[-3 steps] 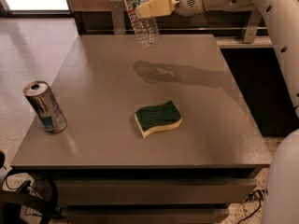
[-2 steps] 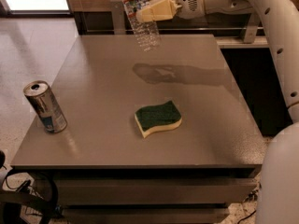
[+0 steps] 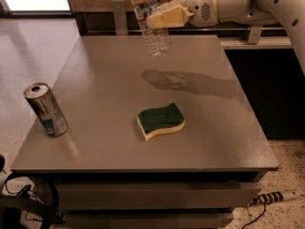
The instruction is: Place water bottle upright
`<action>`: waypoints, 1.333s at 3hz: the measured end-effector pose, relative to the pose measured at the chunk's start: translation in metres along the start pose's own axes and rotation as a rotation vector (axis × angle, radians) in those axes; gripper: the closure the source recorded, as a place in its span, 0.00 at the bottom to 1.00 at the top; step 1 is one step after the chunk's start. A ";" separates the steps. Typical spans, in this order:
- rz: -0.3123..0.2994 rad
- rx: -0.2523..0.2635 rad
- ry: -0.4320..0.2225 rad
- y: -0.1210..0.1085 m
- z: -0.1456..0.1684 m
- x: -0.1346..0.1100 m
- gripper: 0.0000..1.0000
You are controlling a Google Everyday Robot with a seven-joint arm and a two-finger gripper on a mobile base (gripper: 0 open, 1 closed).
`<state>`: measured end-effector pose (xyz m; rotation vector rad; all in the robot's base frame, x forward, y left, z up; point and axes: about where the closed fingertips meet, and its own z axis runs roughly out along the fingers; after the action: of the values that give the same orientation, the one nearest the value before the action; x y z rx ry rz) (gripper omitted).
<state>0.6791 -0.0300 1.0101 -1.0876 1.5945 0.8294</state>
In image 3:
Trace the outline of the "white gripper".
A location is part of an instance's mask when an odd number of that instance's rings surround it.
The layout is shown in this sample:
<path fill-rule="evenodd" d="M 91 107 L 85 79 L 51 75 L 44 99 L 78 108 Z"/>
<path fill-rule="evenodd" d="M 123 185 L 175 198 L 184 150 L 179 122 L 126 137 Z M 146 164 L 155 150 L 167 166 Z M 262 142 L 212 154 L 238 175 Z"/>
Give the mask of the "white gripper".
<path fill-rule="evenodd" d="M 217 0 L 172 0 L 162 3 L 160 11 L 146 18 L 151 29 L 179 28 L 189 20 L 198 28 L 216 25 Z"/>

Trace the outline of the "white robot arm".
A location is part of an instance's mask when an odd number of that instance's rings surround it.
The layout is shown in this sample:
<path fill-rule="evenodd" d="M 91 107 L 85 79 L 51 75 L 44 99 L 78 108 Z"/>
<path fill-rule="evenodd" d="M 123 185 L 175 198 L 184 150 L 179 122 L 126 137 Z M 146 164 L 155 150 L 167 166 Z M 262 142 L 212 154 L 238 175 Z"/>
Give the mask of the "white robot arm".
<path fill-rule="evenodd" d="M 305 0 L 172 0 L 147 17 L 152 29 L 187 23 L 204 28 L 227 22 L 252 26 L 279 23 L 305 73 Z"/>

